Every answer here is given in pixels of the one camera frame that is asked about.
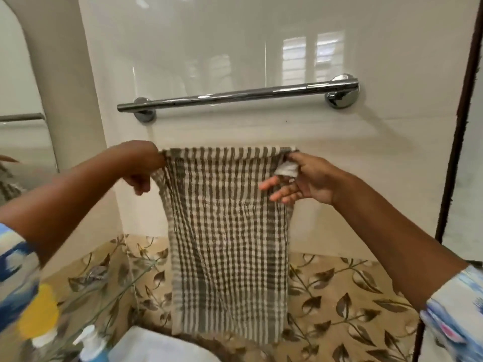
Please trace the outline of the person's left hand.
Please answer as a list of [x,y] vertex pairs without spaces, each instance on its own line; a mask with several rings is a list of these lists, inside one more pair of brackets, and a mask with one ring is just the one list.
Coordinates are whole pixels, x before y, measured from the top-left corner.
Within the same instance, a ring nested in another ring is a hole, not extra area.
[[148,140],[131,140],[117,146],[121,159],[122,179],[130,185],[130,165],[160,165],[166,164],[165,156],[157,146]]

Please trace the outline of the person's right hand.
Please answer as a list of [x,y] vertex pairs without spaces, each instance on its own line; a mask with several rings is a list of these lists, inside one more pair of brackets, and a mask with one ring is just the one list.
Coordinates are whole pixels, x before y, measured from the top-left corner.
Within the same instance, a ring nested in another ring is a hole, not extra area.
[[260,182],[258,188],[262,191],[273,189],[269,200],[285,205],[293,205],[296,201],[302,199],[314,199],[319,203],[331,205],[334,194],[346,176],[346,173],[320,157],[318,157],[317,165],[297,165],[297,168],[297,177],[293,178],[291,182],[289,181],[289,177],[284,178],[276,174]]

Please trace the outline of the grey white checkered towel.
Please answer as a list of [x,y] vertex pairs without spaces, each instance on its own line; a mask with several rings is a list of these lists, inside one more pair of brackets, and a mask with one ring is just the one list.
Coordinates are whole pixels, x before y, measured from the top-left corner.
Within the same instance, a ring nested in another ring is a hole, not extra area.
[[296,178],[296,147],[164,149],[153,173],[168,222],[172,331],[281,339],[287,315],[293,208],[259,182]]

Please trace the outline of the person's left forearm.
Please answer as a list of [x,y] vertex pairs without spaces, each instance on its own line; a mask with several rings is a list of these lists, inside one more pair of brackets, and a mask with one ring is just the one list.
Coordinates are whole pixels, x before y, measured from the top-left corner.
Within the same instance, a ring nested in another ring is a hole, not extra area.
[[0,207],[0,223],[26,240],[44,266],[128,168],[129,153],[112,147]]

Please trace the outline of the person's right forearm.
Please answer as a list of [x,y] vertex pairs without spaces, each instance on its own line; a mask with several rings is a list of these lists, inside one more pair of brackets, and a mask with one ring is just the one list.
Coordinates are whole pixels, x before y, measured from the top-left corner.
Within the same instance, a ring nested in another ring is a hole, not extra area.
[[469,266],[366,182],[340,169],[332,205],[417,311],[424,310],[435,292]]

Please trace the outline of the chrome towel bar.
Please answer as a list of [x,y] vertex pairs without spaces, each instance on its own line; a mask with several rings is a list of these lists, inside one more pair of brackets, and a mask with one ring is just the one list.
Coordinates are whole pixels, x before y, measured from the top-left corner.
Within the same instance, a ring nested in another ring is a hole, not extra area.
[[132,103],[118,104],[120,113],[131,113],[140,123],[152,123],[156,112],[162,109],[177,109],[205,105],[249,102],[289,97],[323,95],[333,109],[346,109],[357,102],[361,90],[359,79],[351,74],[341,74],[329,81],[237,90],[231,92],[150,100],[138,97]]

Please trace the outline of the glass shelf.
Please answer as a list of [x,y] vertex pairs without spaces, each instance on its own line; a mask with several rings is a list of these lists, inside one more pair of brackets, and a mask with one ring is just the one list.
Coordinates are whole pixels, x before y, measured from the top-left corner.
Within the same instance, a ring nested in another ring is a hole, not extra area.
[[90,261],[80,275],[51,277],[60,311],[58,335],[42,351],[41,362],[77,362],[81,344],[74,345],[82,330],[94,325],[100,337],[113,347],[129,326],[136,310],[135,283],[155,267],[154,258],[107,255]]

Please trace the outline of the blue white patterned left sleeve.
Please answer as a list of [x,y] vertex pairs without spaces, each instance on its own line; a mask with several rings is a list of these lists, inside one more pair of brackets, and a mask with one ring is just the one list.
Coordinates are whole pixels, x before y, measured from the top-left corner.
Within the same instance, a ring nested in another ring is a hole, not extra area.
[[21,235],[0,223],[0,334],[38,293],[39,259]]

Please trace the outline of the blue white patterned sleeve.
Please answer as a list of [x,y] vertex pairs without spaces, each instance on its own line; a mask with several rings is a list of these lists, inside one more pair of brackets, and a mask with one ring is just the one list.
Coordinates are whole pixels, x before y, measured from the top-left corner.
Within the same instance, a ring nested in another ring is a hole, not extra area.
[[39,259],[21,235],[0,223],[0,334],[38,293]]
[[483,270],[469,265],[456,274],[419,315],[452,362],[483,362]]

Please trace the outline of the white wash basin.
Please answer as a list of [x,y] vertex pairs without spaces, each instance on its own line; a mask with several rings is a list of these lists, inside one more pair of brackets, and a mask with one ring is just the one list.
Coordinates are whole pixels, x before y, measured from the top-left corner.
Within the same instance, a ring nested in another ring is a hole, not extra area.
[[112,347],[109,362],[221,362],[187,341],[133,326]]

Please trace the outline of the yellow bottle with white cap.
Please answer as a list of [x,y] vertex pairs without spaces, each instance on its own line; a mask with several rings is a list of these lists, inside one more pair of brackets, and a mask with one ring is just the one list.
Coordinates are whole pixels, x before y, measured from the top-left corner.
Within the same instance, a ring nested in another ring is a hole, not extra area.
[[47,283],[41,283],[38,294],[17,323],[21,338],[31,341],[36,349],[47,346],[57,337],[59,315],[53,288]]

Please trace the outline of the blue pump bottle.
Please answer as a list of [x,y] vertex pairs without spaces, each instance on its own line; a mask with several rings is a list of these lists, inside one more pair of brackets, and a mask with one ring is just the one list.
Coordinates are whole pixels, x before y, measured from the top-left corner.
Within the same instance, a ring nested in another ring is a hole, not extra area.
[[72,342],[74,346],[82,344],[80,362],[110,362],[107,342],[98,333],[95,325],[86,326]]

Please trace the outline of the blue white patterned right sleeve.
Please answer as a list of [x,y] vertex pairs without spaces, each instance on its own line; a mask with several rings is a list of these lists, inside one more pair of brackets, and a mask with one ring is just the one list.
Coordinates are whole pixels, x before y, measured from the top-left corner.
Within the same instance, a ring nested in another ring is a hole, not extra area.
[[452,362],[483,362],[483,270],[469,265],[456,274],[419,315]]

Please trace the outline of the wall mirror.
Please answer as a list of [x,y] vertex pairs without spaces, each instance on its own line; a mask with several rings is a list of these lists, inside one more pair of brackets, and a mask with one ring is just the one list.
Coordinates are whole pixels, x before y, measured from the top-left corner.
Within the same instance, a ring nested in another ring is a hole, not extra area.
[[0,0],[0,206],[58,173],[27,42]]

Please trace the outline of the dark door frame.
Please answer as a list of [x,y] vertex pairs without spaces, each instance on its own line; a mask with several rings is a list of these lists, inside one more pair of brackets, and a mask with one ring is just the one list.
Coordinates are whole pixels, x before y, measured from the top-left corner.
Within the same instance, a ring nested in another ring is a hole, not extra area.
[[416,0],[415,112],[430,152],[412,171],[418,222],[483,267],[483,0]]

